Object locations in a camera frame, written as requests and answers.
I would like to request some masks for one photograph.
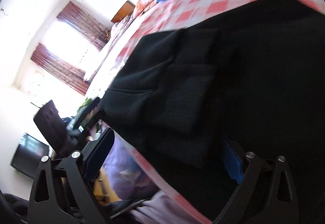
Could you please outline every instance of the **wooden cabinet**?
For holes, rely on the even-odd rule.
[[[123,4],[121,9],[115,14],[111,22],[117,23],[121,21],[123,18],[125,18],[127,15],[132,14],[135,6],[130,2],[127,1],[126,3]]]

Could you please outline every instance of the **wall hook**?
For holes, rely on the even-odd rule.
[[[1,8],[0,11],[2,11],[5,16],[8,16],[8,14],[4,13],[4,9]]]

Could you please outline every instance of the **purple curtain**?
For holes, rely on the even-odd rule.
[[[56,17],[82,34],[99,51],[106,45],[109,29],[72,2]]]
[[[51,53],[44,45],[38,43],[31,58],[33,62],[85,96],[89,83],[83,81],[85,72]]]

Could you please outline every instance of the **checkered bedsheet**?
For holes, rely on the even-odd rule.
[[[159,3],[150,11],[142,15],[145,16],[144,21],[121,50],[118,58],[116,59],[116,64],[112,68],[111,72],[107,73],[107,71],[101,71],[100,69],[91,85],[94,85],[94,81],[97,82],[96,86],[101,87],[101,89],[99,89],[101,92],[98,94],[101,96],[102,93],[103,95],[104,91],[113,80],[118,70],[124,65],[142,36],[164,30],[189,27],[212,16],[237,8],[251,1],[255,0],[169,0]],[[325,14],[324,0],[300,1],[305,3],[307,6],[310,6]],[[139,166],[161,190],[167,193],[169,197],[177,201],[184,210],[186,210],[200,223],[211,224],[211,220],[207,219],[200,212],[198,212],[181,194],[173,189],[133,146],[129,145],[127,142],[125,142],[125,146]]]

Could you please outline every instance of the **silver bolt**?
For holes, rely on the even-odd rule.
[[[255,154],[253,152],[247,152],[246,156],[250,159],[253,159],[255,157]]]
[[[71,154],[72,158],[78,158],[80,156],[80,152],[75,151]]]
[[[47,155],[43,156],[42,159],[41,159],[41,161],[42,162],[47,162],[48,161],[48,156]]]
[[[280,156],[278,157],[278,159],[279,159],[280,162],[285,162],[285,157],[282,156],[282,155],[280,155]]]

